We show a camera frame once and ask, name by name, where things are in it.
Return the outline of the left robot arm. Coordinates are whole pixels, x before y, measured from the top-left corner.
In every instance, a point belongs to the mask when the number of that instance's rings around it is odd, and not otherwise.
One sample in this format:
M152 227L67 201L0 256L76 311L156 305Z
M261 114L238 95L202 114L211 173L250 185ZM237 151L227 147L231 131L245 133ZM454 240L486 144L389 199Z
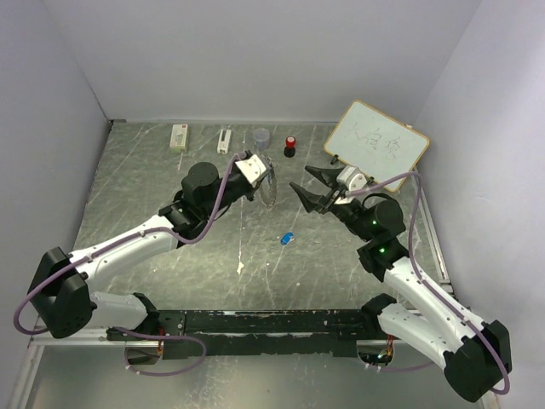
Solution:
M141 293L100 291L109 279L154 256L194 245L210 230L220 210L253 199L271 167L257 154L233 158L220 175L209 162L195 164L171 204L141 225L98 245L66 254L47 251L27 293L44 330L69 337L85 327L129 330L140 340L159 333L159 312Z

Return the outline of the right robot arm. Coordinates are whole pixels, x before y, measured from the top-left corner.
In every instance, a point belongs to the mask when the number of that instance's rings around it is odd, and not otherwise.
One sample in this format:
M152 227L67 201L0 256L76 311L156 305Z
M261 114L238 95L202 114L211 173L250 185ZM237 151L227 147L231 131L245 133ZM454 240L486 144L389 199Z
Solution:
M399 202L380 191L405 178L420 184L420 174L409 171L376 182L351 165L308 165L305 170L329 188L327 194L317 195L291 184L306 212L330 213L362 239L357 253L364 270L417 310L413 314L387 295L376 297L370 303L375 309L361 319L363 333L374 339L386 333L408 343L442 370L464 400L475 402L488 392L506 395L512 370L507 327L462 306L421 268L412 242L416 216L405 222Z

